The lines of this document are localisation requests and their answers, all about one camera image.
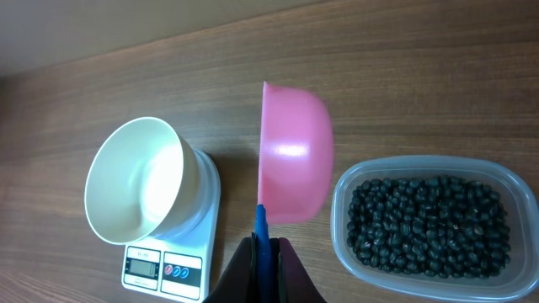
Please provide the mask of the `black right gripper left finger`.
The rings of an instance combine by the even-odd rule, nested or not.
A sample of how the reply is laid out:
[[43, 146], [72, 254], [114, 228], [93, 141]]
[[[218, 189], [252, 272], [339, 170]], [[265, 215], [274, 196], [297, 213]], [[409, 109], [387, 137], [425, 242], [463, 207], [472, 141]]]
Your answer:
[[215, 289], [204, 303], [255, 303], [258, 301], [254, 236], [240, 241]]

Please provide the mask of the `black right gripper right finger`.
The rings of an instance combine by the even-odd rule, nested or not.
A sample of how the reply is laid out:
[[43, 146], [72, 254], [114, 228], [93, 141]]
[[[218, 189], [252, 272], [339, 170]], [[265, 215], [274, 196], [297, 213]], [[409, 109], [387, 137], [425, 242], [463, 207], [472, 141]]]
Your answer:
[[326, 303], [305, 270], [294, 247], [284, 237], [272, 238], [276, 295], [280, 303]]

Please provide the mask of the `pink scoop with blue handle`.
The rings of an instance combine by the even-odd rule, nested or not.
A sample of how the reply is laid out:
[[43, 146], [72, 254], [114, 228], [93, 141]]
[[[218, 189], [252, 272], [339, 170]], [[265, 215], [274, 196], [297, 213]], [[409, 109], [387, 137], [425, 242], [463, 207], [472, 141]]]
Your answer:
[[263, 85], [253, 273], [261, 302], [275, 299], [269, 226], [312, 219], [331, 185], [334, 136], [329, 112], [314, 93]]

